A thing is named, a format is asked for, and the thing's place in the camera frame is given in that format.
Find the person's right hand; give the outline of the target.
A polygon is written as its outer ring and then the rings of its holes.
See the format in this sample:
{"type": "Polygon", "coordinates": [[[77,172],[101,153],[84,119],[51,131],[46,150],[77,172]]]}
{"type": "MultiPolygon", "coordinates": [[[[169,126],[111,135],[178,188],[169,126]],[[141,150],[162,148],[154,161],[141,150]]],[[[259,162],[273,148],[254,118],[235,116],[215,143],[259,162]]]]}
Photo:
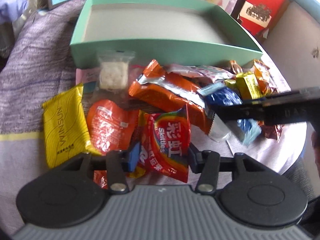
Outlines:
{"type": "Polygon", "coordinates": [[[311,145],[315,154],[315,161],[319,163],[320,158],[320,139],[318,133],[315,131],[312,133],[311,136],[311,145]]]}

